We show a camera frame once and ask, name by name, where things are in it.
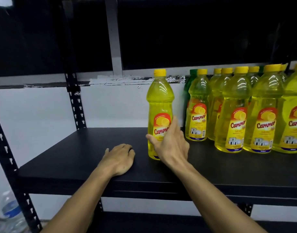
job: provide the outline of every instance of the person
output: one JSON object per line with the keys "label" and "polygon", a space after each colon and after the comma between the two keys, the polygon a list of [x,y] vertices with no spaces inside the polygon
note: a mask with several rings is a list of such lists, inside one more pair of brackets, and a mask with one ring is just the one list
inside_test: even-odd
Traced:
{"label": "person", "polygon": [[[201,216],[214,233],[266,233],[253,219],[205,179],[188,161],[189,143],[173,118],[163,141],[147,134],[160,160],[181,180]],[[86,182],[63,205],[42,233],[85,233],[93,212],[113,176],[126,173],[135,152],[128,144],[106,149],[104,157]]]}

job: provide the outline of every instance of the hand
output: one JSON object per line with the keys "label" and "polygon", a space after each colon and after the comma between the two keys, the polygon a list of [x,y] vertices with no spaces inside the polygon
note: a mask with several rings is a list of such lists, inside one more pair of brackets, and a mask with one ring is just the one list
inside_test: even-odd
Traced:
{"label": "hand", "polygon": [[187,161],[189,143],[185,141],[184,134],[178,125],[178,119],[173,117],[172,123],[166,132],[163,141],[158,141],[154,136],[147,134],[146,138],[154,146],[158,157],[169,168]]}
{"label": "hand", "polygon": [[126,144],[115,146],[111,151],[107,148],[96,170],[109,172],[110,177],[123,175],[133,164],[135,152],[129,151],[130,148],[132,146]]}

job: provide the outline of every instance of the black shelf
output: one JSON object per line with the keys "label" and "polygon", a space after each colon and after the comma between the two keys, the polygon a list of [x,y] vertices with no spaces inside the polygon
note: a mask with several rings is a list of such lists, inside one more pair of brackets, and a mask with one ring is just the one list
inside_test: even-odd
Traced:
{"label": "black shelf", "polygon": [[[257,221],[268,233],[297,233],[297,222]],[[87,233],[209,233],[202,217],[145,213],[103,212],[96,215]]]}
{"label": "black shelf", "polygon": [[[133,145],[134,165],[113,178],[103,196],[190,200],[177,177],[147,155],[147,128],[80,129],[23,165],[27,193],[72,195],[101,160],[106,148]],[[228,154],[210,140],[190,142],[189,162],[235,203],[297,206],[297,155],[277,152]]]}

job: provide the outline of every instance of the blue label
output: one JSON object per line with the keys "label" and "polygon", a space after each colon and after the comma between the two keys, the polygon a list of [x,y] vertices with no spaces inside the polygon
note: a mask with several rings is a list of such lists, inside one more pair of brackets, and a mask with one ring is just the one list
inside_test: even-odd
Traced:
{"label": "blue label", "polygon": [[235,152],[235,151],[240,151],[242,150],[242,148],[239,148],[239,149],[227,149],[228,151],[231,151],[231,152]]}
{"label": "blue label", "polygon": [[255,150],[255,149],[251,149],[251,150],[253,150],[255,152],[259,152],[259,153],[268,153],[270,151],[270,149],[269,150]]}
{"label": "blue label", "polygon": [[201,141],[201,140],[203,140],[204,138],[194,138],[194,137],[189,137],[190,139],[192,139],[192,140],[196,140],[196,141]]}
{"label": "blue label", "polygon": [[281,149],[284,149],[287,151],[297,151],[297,148],[283,148],[283,147],[281,147]]}
{"label": "blue label", "polygon": [[[11,201],[7,205],[13,206],[14,204],[17,205],[17,202],[16,201]],[[19,213],[21,213],[21,208],[20,208],[20,206],[17,206],[16,208],[4,213],[4,216],[7,217],[7,218],[12,218],[12,217],[17,216]]]}

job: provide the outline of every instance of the clear water bottle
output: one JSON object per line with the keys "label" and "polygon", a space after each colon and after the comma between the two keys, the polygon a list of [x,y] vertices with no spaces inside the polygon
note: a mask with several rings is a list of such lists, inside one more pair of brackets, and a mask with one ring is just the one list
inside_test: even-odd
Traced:
{"label": "clear water bottle", "polygon": [[9,233],[21,233],[27,228],[21,208],[11,191],[3,193],[2,212],[7,218]]}

